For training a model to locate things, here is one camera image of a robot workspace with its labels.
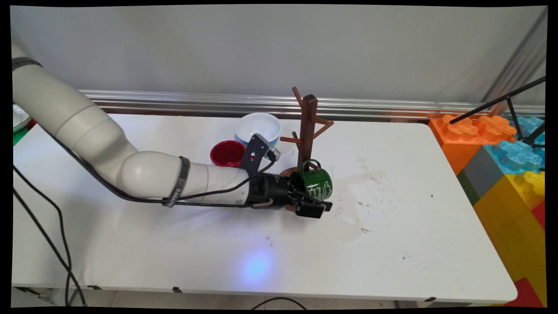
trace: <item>white table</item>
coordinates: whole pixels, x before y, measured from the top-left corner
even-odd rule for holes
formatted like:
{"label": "white table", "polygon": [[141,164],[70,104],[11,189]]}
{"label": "white table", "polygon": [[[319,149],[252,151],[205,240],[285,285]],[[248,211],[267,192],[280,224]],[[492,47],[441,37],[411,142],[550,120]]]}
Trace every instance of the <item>white table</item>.
{"label": "white table", "polygon": [[[112,117],[139,150],[207,164],[213,145],[234,138],[237,121]],[[285,136],[299,129],[296,120],[281,123]],[[196,139],[188,140],[192,135]],[[277,148],[282,156],[271,173],[296,164],[295,144],[279,142]],[[312,155],[333,179],[333,208],[321,219],[287,210],[126,202],[38,126],[13,148],[14,164],[63,210],[74,274],[84,286],[410,301],[515,299],[509,275],[426,125],[338,121],[316,139]],[[15,173],[13,185],[62,253],[55,210]],[[63,287],[63,267],[13,200],[12,285]]]}

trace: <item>white bowl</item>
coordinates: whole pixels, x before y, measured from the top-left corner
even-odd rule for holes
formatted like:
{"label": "white bowl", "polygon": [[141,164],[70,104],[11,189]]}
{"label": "white bowl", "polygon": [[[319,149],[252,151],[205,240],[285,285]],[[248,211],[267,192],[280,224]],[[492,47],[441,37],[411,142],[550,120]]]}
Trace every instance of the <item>white bowl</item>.
{"label": "white bowl", "polygon": [[238,121],[236,134],[240,140],[248,143],[255,133],[259,133],[274,145],[274,141],[277,142],[281,135],[279,119],[269,113],[255,112],[245,115]]}
{"label": "white bowl", "polygon": [[13,132],[15,133],[24,128],[31,121],[31,117],[16,104],[12,104],[12,110]]}

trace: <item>yellow toy block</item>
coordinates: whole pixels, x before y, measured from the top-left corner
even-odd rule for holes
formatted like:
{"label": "yellow toy block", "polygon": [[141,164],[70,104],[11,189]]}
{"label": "yellow toy block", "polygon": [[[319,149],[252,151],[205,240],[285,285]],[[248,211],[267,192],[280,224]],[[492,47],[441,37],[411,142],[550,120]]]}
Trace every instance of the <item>yellow toy block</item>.
{"label": "yellow toy block", "polygon": [[531,207],[523,201],[521,195],[513,187],[508,175],[501,177],[478,202],[484,204],[490,221],[498,232],[502,232],[531,210]]}
{"label": "yellow toy block", "polygon": [[525,171],[523,175],[506,174],[512,186],[517,190],[523,201],[531,209],[545,200],[545,172],[534,173]]}
{"label": "yellow toy block", "polygon": [[529,212],[510,224],[502,232],[502,239],[546,307],[546,240],[542,226]]}
{"label": "yellow toy block", "polygon": [[516,282],[525,277],[525,273],[521,271],[521,268],[517,264],[512,252],[502,239],[502,235],[494,228],[494,223],[490,220],[487,215],[486,207],[484,206],[483,202],[477,202],[473,208],[479,217],[480,222],[482,223],[484,229],[487,232],[492,245],[496,249],[500,260],[506,267],[506,270],[512,279],[513,282]]}

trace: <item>red cup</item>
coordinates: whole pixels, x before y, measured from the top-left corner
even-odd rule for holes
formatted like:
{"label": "red cup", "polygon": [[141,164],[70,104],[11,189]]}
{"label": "red cup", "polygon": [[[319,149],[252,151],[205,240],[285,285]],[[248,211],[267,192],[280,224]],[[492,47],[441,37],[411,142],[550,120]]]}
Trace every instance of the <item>red cup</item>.
{"label": "red cup", "polygon": [[223,141],[213,146],[209,157],[219,167],[238,168],[246,147],[241,142]]}

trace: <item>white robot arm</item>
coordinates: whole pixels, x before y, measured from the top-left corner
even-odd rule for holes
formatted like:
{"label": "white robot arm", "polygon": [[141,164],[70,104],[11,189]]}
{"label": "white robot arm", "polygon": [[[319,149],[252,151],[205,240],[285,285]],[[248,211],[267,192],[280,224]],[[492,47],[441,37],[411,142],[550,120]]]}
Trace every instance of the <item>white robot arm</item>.
{"label": "white robot arm", "polygon": [[[27,57],[12,44],[12,60]],[[91,164],[110,184],[138,198],[165,198],[173,191],[182,161],[156,151],[138,151],[120,126],[95,103],[36,64],[12,71],[13,101],[41,127]],[[180,197],[234,187],[243,169],[190,163]],[[189,199],[198,203],[244,204],[249,184]]]}
{"label": "white robot arm", "polygon": [[240,168],[190,163],[165,153],[138,151],[101,108],[14,44],[12,92],[14,103],[107,188],[125,199],[169,207],[180,198],[187,199],[187,203],[177,203],[181,205],[272,209],[291,205],[298,216],[312,218],[320,218],[331,209],[330,202],[306,195],[300,182],[264,173],[272,164],[258,171],[263,157],[275,162],[281,156],[259,134],[252,136],[247,147],[247,152],[256,153],[255,159],[251,161],[245,154]]}

